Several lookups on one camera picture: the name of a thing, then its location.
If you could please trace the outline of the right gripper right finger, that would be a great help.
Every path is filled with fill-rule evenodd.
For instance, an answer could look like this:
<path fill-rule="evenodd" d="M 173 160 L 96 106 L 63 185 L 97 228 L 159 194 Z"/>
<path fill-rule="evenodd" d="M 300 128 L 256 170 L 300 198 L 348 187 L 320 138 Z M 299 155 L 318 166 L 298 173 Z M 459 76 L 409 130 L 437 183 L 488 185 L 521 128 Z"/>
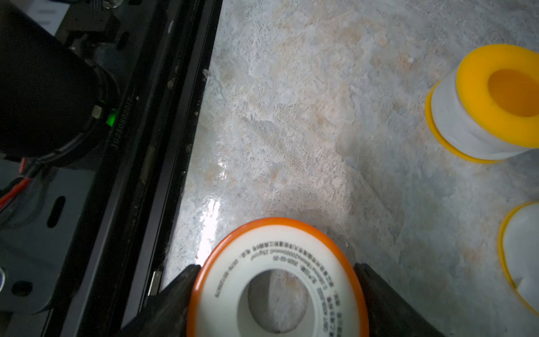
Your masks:
<path fill-rule="evenodd" d="M 357 263 L 355 273 L 362 287 L 370 336 L 441 336 L 373 268 Z"/>

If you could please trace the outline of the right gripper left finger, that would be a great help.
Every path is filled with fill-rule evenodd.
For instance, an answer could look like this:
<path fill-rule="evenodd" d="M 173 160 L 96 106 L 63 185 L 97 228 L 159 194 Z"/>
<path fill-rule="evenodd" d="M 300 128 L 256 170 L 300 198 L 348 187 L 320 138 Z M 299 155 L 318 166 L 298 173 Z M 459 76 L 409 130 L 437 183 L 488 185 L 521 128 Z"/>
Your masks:
<path fill-rule="evenodd" d="M 189 301 L 201 269 L 200 265 L 188 265 L 162 292 L 152 297 L 117 335 L 186 336 Z"/>

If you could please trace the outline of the orange tape roll front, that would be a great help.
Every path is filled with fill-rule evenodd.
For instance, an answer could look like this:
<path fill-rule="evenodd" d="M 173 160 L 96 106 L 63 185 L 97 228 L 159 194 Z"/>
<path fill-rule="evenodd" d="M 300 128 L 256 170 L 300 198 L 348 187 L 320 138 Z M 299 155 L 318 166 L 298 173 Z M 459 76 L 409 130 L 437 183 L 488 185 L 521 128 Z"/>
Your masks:
<path fill-rule="evenodd" d="M 188 336 L 270 336 L 248 307 L 248 285 L 268 270 L 284 270 L 306 287 L 310 301 L 287 336 L 368 336 L 359 280 L 344 253 L 323 232 L 290 218 L 262 218 L 239 227 L 212 251 L 192 289 Z"/>

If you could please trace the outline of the yellow tape roll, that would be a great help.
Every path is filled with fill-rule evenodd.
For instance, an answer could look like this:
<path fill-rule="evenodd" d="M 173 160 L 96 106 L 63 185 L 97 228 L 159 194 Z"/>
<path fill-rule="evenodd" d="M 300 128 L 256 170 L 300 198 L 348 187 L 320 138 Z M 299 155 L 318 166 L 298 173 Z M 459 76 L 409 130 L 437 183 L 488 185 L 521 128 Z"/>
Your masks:
<path fill-rule="evenodd" d="M 538 314 L 538 203 L 517 206 L 505 216 L 498 233 L 498 258 L 511 289 Z"/>
<path fill-rule="evenodd" d="M 450 153 L 493 164 L 538 148 L 538 54 L 508 44 L 469 53 L 425 101 L 425 119 Z"/>

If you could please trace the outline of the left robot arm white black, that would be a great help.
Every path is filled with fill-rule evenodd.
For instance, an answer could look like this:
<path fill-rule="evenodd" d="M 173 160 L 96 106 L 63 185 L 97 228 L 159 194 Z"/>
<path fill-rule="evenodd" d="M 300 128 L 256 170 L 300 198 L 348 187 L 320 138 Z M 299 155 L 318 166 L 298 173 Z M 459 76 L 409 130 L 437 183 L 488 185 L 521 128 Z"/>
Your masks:
<path fill-rule="evenodd" d="M 57 167 L 108 137 L 119 105 L 113 78 L 1 2 L 1 153 Z"/>

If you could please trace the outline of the yellow tape roll front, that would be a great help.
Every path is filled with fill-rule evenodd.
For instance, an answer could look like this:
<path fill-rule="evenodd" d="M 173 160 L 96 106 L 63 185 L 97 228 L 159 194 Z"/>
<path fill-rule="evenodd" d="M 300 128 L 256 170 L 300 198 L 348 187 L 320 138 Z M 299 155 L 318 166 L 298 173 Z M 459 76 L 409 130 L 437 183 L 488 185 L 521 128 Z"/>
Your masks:
<path fill-rule="evenodd" d="M 469 53 L 425 101 L 425 119 L 450 153 L 493 164 L 538 148 L 538 54 L 508 44 Z"/>

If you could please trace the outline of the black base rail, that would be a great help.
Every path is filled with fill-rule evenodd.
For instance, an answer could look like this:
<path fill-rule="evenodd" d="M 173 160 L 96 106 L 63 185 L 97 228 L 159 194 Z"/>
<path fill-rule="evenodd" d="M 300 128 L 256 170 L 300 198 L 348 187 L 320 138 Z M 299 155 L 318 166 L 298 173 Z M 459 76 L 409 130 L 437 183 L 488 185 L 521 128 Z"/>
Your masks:
<path fill-rule="evenodd" d="M 162 292 L 221 1 L 10 1 L 115 81 L 66 166 L 1 153 L 1 335 L 118 336 Z"/>

